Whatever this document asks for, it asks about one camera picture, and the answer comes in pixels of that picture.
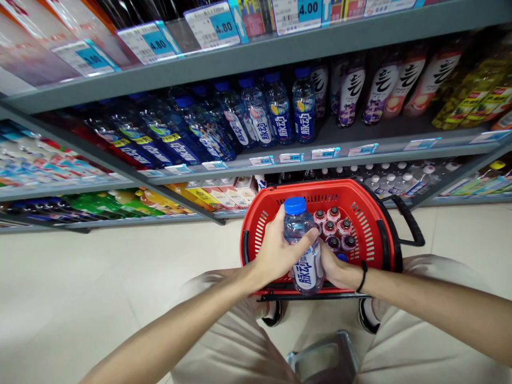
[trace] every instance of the basket handle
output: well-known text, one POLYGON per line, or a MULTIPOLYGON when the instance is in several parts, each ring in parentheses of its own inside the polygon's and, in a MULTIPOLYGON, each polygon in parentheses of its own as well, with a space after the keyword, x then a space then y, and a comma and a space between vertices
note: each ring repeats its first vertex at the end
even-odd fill
POLYGON ((388 197, 383 198, 381 201, 387 201, 387 200, 393 200, 393 202, 396 204, 396 207, 398 208, 398 211, 400 214, 404 217, 405 222, 407 223, 407 226, 411 230, 412 238, 414 241, 410 240, 403 240, 401 238, 398 239, 398 242, 405 245, 412 245, 412 246, 424 246, 425 245, 425 238, 423 237, 423 234, 421 233, 421 229, 416 223, 416 220, 414 216, 411 213, 411 210, 407 205, 405 205, 405 202, 402 200, 400 196, 397 195, 391 195, 388 197))

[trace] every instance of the leg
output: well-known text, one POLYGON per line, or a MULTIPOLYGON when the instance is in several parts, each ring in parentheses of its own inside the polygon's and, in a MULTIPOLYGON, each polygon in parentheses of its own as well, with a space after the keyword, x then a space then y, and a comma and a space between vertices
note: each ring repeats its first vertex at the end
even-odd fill
MULTIPOLYGON (((435 255, 404 259, 404 273, 490 292, 477 272, 457 261, 435 255)), ((447 333, 380 300, 373 300, 373 309, 381 324, 363 359, 357 383, 508 382, 506 367, 447 333)))
MULTIPOLYGON (((185 301, 221 281, 227 271, 212 271, 182 287, 185 301)), ((297 383, 283 356, 257 322, 264 313, 256 297, 242 300, 222 316, 171 371, 175 384, 297 383)))

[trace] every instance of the white tile floor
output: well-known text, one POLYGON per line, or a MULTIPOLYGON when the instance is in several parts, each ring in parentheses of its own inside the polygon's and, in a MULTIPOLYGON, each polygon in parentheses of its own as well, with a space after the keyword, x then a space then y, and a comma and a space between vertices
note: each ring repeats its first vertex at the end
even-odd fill
MULTIPOLYGON (((398 233, 410 238, 399 214, 391 215, 398 233)), ((512 299, 512 204, 424 208, 414 216, 427 244, 402 247, 405 257, 436 253, 462 261, 480 271, 496 294, 512 299)), ((168 310, 185 281, 238 267, 241 225, 0 236, 0 382, 77 383, 168 310)), ((268 333, 285 355, 337 329, 350 332, 363 356, 371 337, 357 326, 356 301, 293 302, 286 321, 268 333)))

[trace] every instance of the bracelet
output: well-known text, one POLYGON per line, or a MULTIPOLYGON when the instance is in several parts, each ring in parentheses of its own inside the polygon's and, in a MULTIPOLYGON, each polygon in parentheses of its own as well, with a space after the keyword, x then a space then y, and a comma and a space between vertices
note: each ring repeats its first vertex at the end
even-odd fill
POLYGON ((361 289, 363 288, 364 281, 366 280, 366 272, 368 272, 368 265, 366 265, 366 261, 361 260, 361 267, 363 267, 363 280, 361 281, 361 285, 357 289, 356 293, 361 293, 361 289))

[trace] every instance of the person's left hand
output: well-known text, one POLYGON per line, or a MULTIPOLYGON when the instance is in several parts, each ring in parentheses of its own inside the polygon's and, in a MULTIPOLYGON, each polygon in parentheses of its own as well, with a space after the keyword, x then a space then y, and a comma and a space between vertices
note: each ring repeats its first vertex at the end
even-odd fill
POLYGON ((288 244, 284 239, 284 217, 282 204, 275 219, 265 227, 265 236, 256 259, 243 268, 249 270, 252 291, 285 275, 318 237, 318 229, 312 228, 299 242, 288 244))

